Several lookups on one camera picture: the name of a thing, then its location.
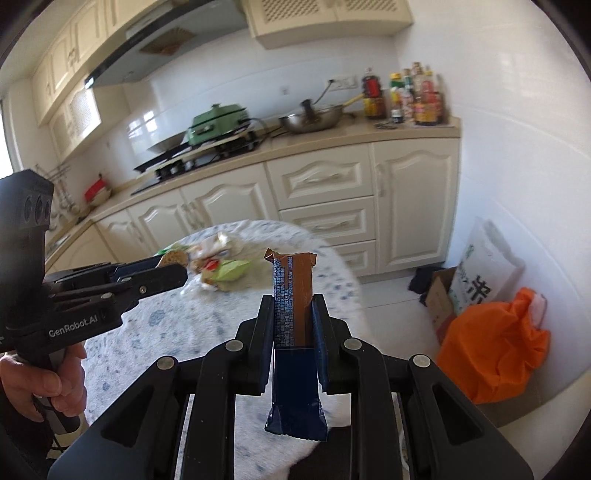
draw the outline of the cabinet handle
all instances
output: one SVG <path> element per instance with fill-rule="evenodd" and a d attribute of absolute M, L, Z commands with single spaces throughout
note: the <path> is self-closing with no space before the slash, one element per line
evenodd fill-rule
<path fill-rule="evenodd" d="M 183 203 L 181 205 L 181 208 L 185 214 L 185 220 L 187 221 L 187 223 L 189 224 L 189 226 L 196 232 L 197 230 L 199 230 L 199 227 L 197 225 L 197 223 L 195 222 L 195 219 L 193 217 L 193 215 L 191 214 L 191 209 L 189 208 L 189 206 L 186 203 Z"/>
<path fill-rule="evenodd" d="M 331 181 L 331 180 L 340 180 L 343 177 L 344 177 L 344 175 L 342 173 L 335 173 L 335 174 L 329 175 L 328 177 L 320 177 L 320 178 L 316 178 L 316 179 L 304 179 L 304 180 L 302 180 L 302 183 L 306 184 L 306 185 L 316 184 L 316 183 L 324 183 L 326 181 Z"/>
<path fill-rule="evenodd" d="M 134 231 L 135 239 L 141 244 L 145 243 L 144 237 L 142 236 L 141 232 L 139 231 L 139 228 L 133 222 L 131 222 L 131 229 Z"/>
<path fill-rule="evenodd" d="M 194 201 L 192 201 L 191 203 L 189 203 L 190 206 L 190 210 L 191 213 L 194 215 L 193 218 L 195 218 L 195 223 L 197 224 L 197 229 L 198 230 L 203 230 L 206 225 L 205 222 L 203 222 L 200 218 L 199 218 L 199 212 L 197 211 L 197 203 Z"/>
<path fill-rule="evenodd" d="M 327 232 L 329 230 L 334 230 L 336 228 L 341 228 L 341 227 L 344 227 L 344 226 L 349 226 L 350 224 L 351 224 L 350 221 L 345 220 L 344 222 L 334 223 L 332 225 L 326 225 L 326 226 L 317 225 L 317 226 L 315 226 L 312 229 L 312 231 L 313 232 Z"/>
<path fill-rule="evenodd" d="M 378 174 L 378 197 L 384 196 L 384 167 L 382 165 L 375 166 L 376 173 Z"/>

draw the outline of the kitchen cabinet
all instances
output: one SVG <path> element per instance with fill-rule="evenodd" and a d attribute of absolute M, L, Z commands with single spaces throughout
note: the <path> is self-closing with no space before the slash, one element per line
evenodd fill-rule
<path fill-rule="evenodd" d="M 152 253 L 200 229 L 179 190 L 133 205 L 128 212 Z"/>
<path fill-rule="evenodd" d="M 104 1 L 88 0 L 70 21 L 73 70 L 79 70 L 107 38 Z"/>
<path fill-rule="evenodd" d="M 378 273 L 441 262 L 456 209 L 457 139 L 372 144 Z"/>
<path fill-rule="evenodd" d="M 53 96 L 57 96 L 74 76 L 72 68 L 73 56 L 70 24 L 68 23 L 53 41 L 47 52 L 50 86 Z"/>
<path fill-rule="evenodd" d="M 103 262 L 116 262 L 113 253 L 105 245 L 94 225 L 82 233 L 56 260 L 53 268 L 56 271 L 69 270 L 71 268 L 86 267 Z"/>
<path fill-rule="evenodd" d="M 325 148 L 267 162 L 280 209 L 373 195 L 369 144 Z"/>
<path fill-rule="evenodd" d="M 394 35 L 413 23 L 407 0 L 242 0 L 251 36 L 265 48 L 321 38 Z"/>
<path fill-rule="evenodd" d="M 284 222 L 304 227 L 330 245 L 375 239 L 373 197 L 282 210 L 280 217 Z"/>
<path fill-rule="evenodd" d="M 84 82 L 70 92 L 49 122 L 50 137 L 63 161 L 83 151 L 129 114 L 122 86 L 86 89 Z"/>
<path fill-rule="evenodd" d="M 49 79 L 48 58 L 43 58 L 33 75 L 33 104 L 37 123 L 41 125 L 53 103 L 53 90 Z"/>
<path fill-rule="evenodd" d="M 151 5 L 159 3 L 158 0 L 105 0 L 105 2 L 108 35 L 126 27 Z"/>
<path fill-rule="evenodd" d="M 358 277 L 376 273 L 375 240 L 358 244 L 336 245 L 334 249 Z"/>
<path fill-rule="evenodd" d="M 96 225 L 119 262 L 135 262 L 155 254 L 127 210 L 114 213 Z"/>
<path fill-rule="evenodd" d="M 182 187 L 200 227 L 239 220 L 279 220 L 262 163 L 238 168 Z"/>

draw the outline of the screw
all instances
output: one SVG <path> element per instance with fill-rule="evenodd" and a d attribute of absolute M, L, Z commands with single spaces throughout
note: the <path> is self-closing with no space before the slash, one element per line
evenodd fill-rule
<path fill-rule="evenodd" d="M 427 355 L 417 355 L 413 358 L 413 363 L 417 367 L 427 368 L 431 365 L 431 359 Z"/>
<path fill-rule="evenodd" d="M 162 358 L 159 358 L 158 362 L 156 363 L 156 366 L 160 370 L 170 370 L 172 367 L 174 367 L 174 358 L 172 358 L 171 356 L 164 356 Z"/>
<path fill-rule="evenodd" d="M 239 352 L 244 347 L 244 343 L 240 340 L 230 340 L 226 343 L 226 350 L 228 352 Z"/>
<path fill-rule="evenodd" d="M 345 340 L 345 348 L 347 350 L 359 350 L 361 346 L 361 340 L 358 338 L 347 338 Z"/>

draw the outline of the finger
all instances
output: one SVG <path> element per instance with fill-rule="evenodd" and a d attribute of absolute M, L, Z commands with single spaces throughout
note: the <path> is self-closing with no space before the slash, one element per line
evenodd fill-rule
<path fill-rule="evenodd" d="M 80 399 L 80 401 L 78 401 L 78 403 L 76 403 L 76 405 L 74 405 L 73 407 L 70 407 L 68 410 L 66 410 L 64 412 L 64 415 L 66 417 L 76 417 L 80 415 L 82 412 L 84 412 L 86 410 L 86 396 L 86 388 L 84 388 L 82 392 L 82 398 Z"/>
<path fill-rule="evenodd" d="M 76 404 L 78 404 L 78 402 L 82 398 L 82 395 L 85 390 L 85 388 L 84 388 L 85 373 L 84 373 L 84 369 L 82 367 L 80 367 L 80 371 L 82 373 L 80 376 L 80 380 L 74 385 L 74 387 L 72 388 L 72 391 L 68 395 L 60 395 L 59 397 L 53 397 L 51 399 L 51 403 L 53 404 L 53 406 L 55 407 L 56 410 L 58 410 L 58 411 L 69 410 L 70 408 L 72 408 Z"/>
<path fill-rule="evenodd" d="M 30 392 L 19 388 L 7 387 L 4 385 L 4 382 L 3 386 L 6 398 L 17 412 L 29 420 L 39 423 L 43 421 L 43 416 L 37 411 L 33 404 L 33 398 Z"/>
<path fill-rule="evenodd" d="M 5 389 L 24 390 L 40 397 L 61 394 L 61 379 L 56 373 L 23 364 L 11 355 L 0 359 L 0 378 Z"/>
<path fill-rule="evenodd" d="M 66 355 L 74 355 L 81 360 L 84 360 L 88 356 L 86 355 L 86 350 L 81 343 L 69 346 L 66 350 Z"/>

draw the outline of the window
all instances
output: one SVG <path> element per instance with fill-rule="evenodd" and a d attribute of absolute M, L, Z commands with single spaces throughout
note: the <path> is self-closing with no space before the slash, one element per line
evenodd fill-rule
<path fill-rule="evenodd" d="M 12 174 L 12 164 L 10 163 L 10 157 L 8 156 L 3 120 L 2 102 L 0 102 L 0 179 Z"/>

